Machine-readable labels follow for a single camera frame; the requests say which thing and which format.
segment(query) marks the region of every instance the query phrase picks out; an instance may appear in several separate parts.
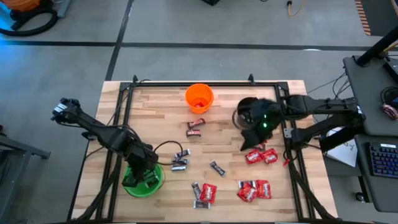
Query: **red candy package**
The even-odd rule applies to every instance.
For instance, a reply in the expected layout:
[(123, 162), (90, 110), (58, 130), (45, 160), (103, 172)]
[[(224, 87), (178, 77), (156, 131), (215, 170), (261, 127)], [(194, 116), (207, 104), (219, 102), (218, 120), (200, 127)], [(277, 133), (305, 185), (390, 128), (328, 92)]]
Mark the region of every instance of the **red candy package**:
[(262, 153), (262, 158), (266, 162), (266, 164), (270, 164), (278, 161), (278, 154), (275, 152), (275, 149), (268, 149)]
[(268, 180), (257, 180), (257, 198), (271, 199), (271, 186)]
[(252, 202), (256, 197), (257, 189), (251, 187), (248, 182), (245, 182), (241, 190), (238, 192), (238, 197), (240, 197), (245, 202)]
[(263, 157), (257, 149), (253, 149), (249, 154), (245, 155), (246, 156), (246, 162), (247, 164), (253, 164), (256, 162), (262, 161)]
[(211, 184), (203, 184), (202, 191), (200, 194), (200, 200), (202, 202), (214, 203), (216, 200), (217, 186)]

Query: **orange vacuum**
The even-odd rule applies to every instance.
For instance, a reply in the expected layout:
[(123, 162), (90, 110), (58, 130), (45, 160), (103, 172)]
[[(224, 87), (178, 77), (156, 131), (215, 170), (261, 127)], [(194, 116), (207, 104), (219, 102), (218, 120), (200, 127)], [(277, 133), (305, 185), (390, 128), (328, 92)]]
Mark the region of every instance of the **orange vacuum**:
[(40, 5), (40, 0), (0, 0), (11, 10), (31, 11)]
[[(51, 0), (0, 0), (0, 2), (11, 9), (10, 17), (15, 21), (11, 26), (12, 30), (0, 29), (0, 34), (14, 37), (41, 34), (51, 29), (58, 21), (57, 12), (52, 9), (53, 2)], [(52, 15), (48, 23), (32, 30), (18, 31), (31, 18), (43, 13)]]

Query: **orange bucket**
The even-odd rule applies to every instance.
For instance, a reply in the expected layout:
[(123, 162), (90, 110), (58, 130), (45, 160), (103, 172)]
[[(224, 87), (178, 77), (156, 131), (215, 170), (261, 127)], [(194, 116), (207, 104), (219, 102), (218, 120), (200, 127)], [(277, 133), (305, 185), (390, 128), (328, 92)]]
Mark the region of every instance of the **orange bucket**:
[(185, 92), (185, 101), (195, 114), (203, 114), (213, 103), (213, 91), (208, 85), (197, 83), (190, 86)]

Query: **gray desk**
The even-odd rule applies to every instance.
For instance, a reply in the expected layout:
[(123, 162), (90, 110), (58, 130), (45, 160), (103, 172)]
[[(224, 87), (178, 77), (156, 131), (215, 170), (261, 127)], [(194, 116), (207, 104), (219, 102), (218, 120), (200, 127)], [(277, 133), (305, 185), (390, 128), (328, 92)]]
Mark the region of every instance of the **gray desk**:
[(354, 139), (358, 148), (359, 167), (365, 183), (369, 186), (367, 193), (370, 194), (374, 207), (379, 212), (398, 212), (398, 179), (371, 175), (367, 155), (368, 151), (365, 147), (367, 142), (398, 144), (398, 138), (359, 134)]
[(384, 60), (373, 59), (369, 66), (358, 66), (354, 58), (343, 60), (351, 89), (366, 119), (364, 128), (372, 136), (398, 136), (398, 122), (393, 122), (381, 110), (380, 92), (398, 86), (382, 67)]

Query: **candy bar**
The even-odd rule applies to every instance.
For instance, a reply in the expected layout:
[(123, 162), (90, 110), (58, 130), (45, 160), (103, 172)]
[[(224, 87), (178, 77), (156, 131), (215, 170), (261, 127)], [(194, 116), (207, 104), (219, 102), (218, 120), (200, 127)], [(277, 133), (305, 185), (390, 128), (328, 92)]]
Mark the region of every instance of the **candy bar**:
[(180, 165), (173, 165), (172, 166), (172, 171), (183, 171), (186, 170), (187, 167), (186, 166), (180, 166)]
[(243, 187), (238, 192), (238, 197), (240, 197), (245, 202), (252, 202), (254, 197), (257, 195), (257, 190), (249, 183), (244, 183)]
[(257, 180), (257, 197), (271, 198), (271, 185), (269, 185), (268, 180)]
[(247, 164), (253, 164), (262, 161), (262, 154), (257, 150), (253, 149), (249, 154), (246, 155)]
[(200, 132), (200, 130), (189, 129), (189, 130), (187, 130), (187, 137), (190, 137), (190, 136), (199, 136), (199, 137), (201, 137), (201, 132)]
[(198, 185), (198, 182), (192, 183), (192, 188), (193, 188), (193, 193), (195, 193), (195, 196), (198, 200), (200, 200), (200, 188)]
[(200, 200), (202, 202), (214, 203), (216, 200), (217, 186), (211, 184), (203, 184), (202, 191), (200, 194)]
[(210, 203), (201, 202), (199, 200), (193, 201), (193, 208), (208, 208), (210, 209)]
[(201, 108), (201, 107), (204, 107), (205, 105), (203, 105), (203, 103), (197, 103), (196, 105), (195, 105), (195, 107), (197, 107), (197, 108)]
[(217, 171), (217, 173), (219, 173), (219, 175), (221, 175), (222, 177), (225, 176), (225, 170), (221, 169), (217, 164), (216, 161), (213, 161), (210, 163), (210, 166)]
[(189, 163), (189, 159), (181, 159), (180, 157), (174, 157), (172, 159), (172, 162), (176, 162), (180, 165), (188, 165)]
[(149, 188), (153, 187), (155, 184), (157, 184), (158, 182), (159, 181), (157, 179), (150, 180), (145, 183), (145, 187), (149, 189)]
[(274, 148), (268, 149), (265, 152), (263, 152), (262, 157), (264, 158), (266, 164), (278, 161), (278, 154), (275, 152)]
[(204, 124), (206, 124), (206, 122), (205, 122), (205, 120), (203, 118), (200, 118), (199, 120), (194, 121), (194, 122), (187, 122), (188, 129), (192, 129), (194, 127), (201, 126), (201, 125), (204, 125)]
[(257, 188), (256, 187), (257, 184), (256, 184), (255, 180), (246, 180), (246, 181), (240, 180), (240, 181), (238, 181), (239, 189), (241, 189), (243, 187), (244, 183), (248, 183), (248, 184), (250, 184), (250, 186)]
[(184, 157), (184, 156), (187, 156), (190, 154), (191, 154), (191, 151), (189, 149), (186, 149), (182, 152), (176, 153), (175, 157)]

